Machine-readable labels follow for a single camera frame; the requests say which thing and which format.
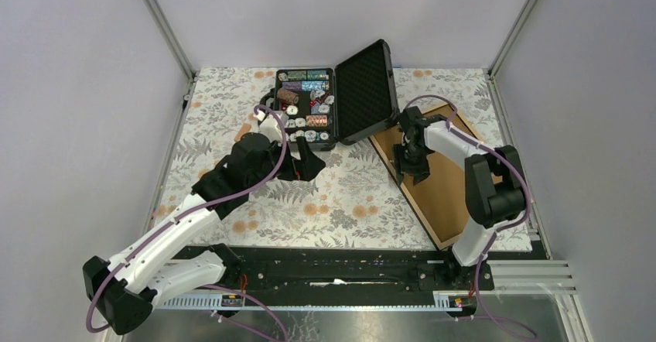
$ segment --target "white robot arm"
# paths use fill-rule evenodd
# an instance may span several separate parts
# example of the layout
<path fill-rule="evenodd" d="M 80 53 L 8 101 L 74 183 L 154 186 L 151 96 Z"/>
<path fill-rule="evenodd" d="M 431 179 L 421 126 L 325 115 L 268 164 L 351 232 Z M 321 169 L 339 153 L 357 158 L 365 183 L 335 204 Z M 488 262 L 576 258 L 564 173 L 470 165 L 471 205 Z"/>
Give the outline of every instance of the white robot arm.
<path fill-rule="evenodd" d="M 399 116 L 403 143 L 395 145 L 397 181 L 414 176 L 415 184 L 430 174 L 428 154 L 439 152 L 465 171 L 466 205 L 471 217 L 453 245 L 453 257 L 462 267 L 474 266 L 494 232 L 520 220 L 525 208 L 519 181 L 490 155 L 492 148 L 474 137 L 450 129 L 442 115 L 424 117 L 419 108 L 405 109 Z M 521 173 L 517 150 L 512 146 L 497 149 Z M 491 175 L 501 176 L 495 183 Z"/>
<path fill-rule="evenodd" d="M 108 261 L 94 256 L 84 264 L 87 296 L 117 334 L 136 328 L 154 306 L 224 277 L 229 266 L 224 260 L 231 256 L 215 253 L 213 248 L 165 266 L 201 230 L 248 201 L 248 194 L 270 176 L 310 181 L 326 166 L 304 137 L 296 139 L 301 159 L 292 157 L 289 148 L 280 144 L 283 139 L 279 125 L 285 124 L 286 116 L 281 113 L 278 117 L 279 122 L 262 117 L 260 132 L 242 136 L 231 154 L 204 174 L 193 185 L 192 193 L 143 237 Z M 94 331 L 90 322 L 88 317 L 87 328 Z"/>

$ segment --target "table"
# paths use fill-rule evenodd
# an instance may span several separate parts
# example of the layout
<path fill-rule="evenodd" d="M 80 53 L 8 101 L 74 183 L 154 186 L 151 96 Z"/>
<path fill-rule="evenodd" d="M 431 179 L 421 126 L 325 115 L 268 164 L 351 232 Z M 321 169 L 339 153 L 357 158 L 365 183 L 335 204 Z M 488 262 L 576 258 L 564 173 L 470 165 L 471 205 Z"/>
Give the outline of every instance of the table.
<path fill-rule="evenodd" d="M 191 186 L 231 150 L 234 137 L 275 68 L 203 68 L 196 80 L 154 221 L 172 212 Z M 501 132 L 481 69 L 395 69 L 398 104 L 423 94 L 450 99 L 483 139 L 501 145 Z M 420 100 L 420 108 L 441 101 Z M 434 249 L 373 146 L 363 140 L 317 152 L 326 168 L 314 181 L 274 180 L 192 245 L 292 248 Z M 502 231 L 493 251 L 530 251 L 526 226 Z"/>

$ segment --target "white wall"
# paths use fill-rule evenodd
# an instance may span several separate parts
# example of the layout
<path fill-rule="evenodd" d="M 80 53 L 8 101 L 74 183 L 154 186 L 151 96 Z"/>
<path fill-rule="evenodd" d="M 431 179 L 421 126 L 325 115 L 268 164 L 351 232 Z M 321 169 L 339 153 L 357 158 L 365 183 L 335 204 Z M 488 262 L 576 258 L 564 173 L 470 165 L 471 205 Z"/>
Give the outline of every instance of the white wall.
<path fill-rule="evenodd" d="M 142 0 L 0 0 L 3 341 L 93 340 L 82 264 L 142 232 L 185 78 Z"/>
<path fill-rule="evenodd" d="M 159 0 L 192 65 L 335 66 L 378 38 L 394 65 L 488 67 L 526 0 Z"/>
<path fill-rule="evenodd" d="M 540 0 L 498 76 L 595 341 L 653 340 L 654 0 Z"/>

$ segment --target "foam padding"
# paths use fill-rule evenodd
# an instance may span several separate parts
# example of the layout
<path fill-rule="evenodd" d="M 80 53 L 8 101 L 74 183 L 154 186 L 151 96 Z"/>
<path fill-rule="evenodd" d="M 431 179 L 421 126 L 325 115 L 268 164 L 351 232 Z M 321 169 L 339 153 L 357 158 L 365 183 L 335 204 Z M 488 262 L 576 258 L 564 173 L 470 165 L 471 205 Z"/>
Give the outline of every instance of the foam padding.
<path fill-rule="evenodd" d="M 382 45 L 372 45 L 335 69 L 337 127 L 346 138 L 384 121 L 393 112 Z"/>

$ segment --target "brown tray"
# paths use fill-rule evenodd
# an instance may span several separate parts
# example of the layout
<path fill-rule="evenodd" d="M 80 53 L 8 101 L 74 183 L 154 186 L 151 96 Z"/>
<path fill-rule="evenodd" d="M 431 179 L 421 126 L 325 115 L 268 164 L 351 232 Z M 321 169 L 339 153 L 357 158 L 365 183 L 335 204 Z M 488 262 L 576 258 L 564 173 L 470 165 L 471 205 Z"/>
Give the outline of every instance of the brown tray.
<path fill-rule="evenodd" d="M 424 115 L 448 116 L 452 112 L 452 108 L 444 104 L 424 111 Z M 453 124 L 483 141 L 480 134 L 462 115 L 458 114 L 453 119 Z M 395 178 L 396 172 L 390 163 L 391 150 L 394 144 L 401 142 L 401 133 L 394 127 L 377 133 L 369 139 L 392 178 Z M 451 160 L 437 152 L 429 155 L 429 165 L 431 172 L 429 178 L 414 186 L 412 178 L 406 176 L 400 189 L 435 246 L 444 249 L 458 240 L 470 216 L 465 206 L 465 173 Z"/>

